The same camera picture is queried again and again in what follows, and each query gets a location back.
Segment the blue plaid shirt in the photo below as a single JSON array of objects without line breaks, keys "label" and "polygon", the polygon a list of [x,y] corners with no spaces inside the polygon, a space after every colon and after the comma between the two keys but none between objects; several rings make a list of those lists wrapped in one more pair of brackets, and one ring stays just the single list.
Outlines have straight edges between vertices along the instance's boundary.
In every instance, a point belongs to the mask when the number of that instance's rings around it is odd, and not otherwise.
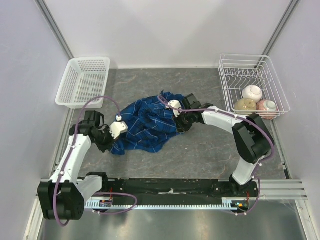
[{"label": "blue plaid shirt", "polygon": [[159,152],[173,137],[180,135],[172,109],[157,96],[139,99],[124,108],[120,115],[128,127],[113,143],[110,153],[124,155],[128,150]]}]

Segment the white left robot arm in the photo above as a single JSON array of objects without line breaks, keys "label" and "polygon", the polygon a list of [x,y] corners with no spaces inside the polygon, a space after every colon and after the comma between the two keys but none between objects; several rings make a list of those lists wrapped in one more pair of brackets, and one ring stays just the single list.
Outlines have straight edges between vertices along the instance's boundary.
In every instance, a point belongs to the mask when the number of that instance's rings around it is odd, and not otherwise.
[{"label": "white left robot arm", "polygon": [[37,188],[43,217],[46,220],[79,220],[85,203],[94,194],[106,196],[110,191],[105,172],[89,172],[79,176],[84,158],[92,145],[101,152],[111,149],[114,138],[105,124],[104,115],[87,110],[84,119],[69,130],[68,145],[54,174],[42,180]]}]

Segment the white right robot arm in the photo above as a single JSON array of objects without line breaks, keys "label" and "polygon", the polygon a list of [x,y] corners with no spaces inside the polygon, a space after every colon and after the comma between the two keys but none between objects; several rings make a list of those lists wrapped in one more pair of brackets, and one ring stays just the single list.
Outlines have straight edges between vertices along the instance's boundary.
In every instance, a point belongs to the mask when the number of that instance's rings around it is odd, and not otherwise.
[{"label": "white right robot arm", "polygon": [[170,100],[168,105],[173,109],[179,132],[187,132],[194,123],[200,123],[233,135],[240,159],[230,176],[229,191],[235,197],[242,196],[258,164],[275,150],[275,141],[262,118],[255,113],[235,115],[210,103],[201,104],[193,94],[184,97],[182,103]]}]

